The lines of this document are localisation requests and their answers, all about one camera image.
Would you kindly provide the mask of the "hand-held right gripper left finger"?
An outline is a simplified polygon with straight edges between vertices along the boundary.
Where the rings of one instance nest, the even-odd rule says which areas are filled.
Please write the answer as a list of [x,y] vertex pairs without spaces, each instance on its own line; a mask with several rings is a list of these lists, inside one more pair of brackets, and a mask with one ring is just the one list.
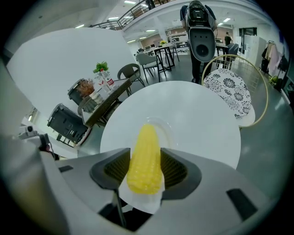
[[119,186],[129,163],[129,148],[55,162],[70,230],[126,230]]

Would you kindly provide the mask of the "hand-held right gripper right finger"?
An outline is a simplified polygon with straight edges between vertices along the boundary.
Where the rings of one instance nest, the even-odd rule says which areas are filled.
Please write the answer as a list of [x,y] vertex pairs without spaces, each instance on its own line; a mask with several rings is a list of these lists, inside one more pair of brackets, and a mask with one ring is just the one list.
[[266,217],[272,201],[232,167],[161,149],[167,189],[140,235],[246,235]]

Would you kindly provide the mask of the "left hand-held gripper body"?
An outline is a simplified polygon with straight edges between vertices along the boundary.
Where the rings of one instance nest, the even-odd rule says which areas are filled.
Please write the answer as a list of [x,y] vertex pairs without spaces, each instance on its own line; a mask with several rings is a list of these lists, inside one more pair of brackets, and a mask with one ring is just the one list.
[[50,153],[56,161],[57,156],[52,150],[52,144],[49,140],[48,134],[39,134],[34,130],[33,126],[21,126],[17,137],[23,141],[33,143],[40,151]]

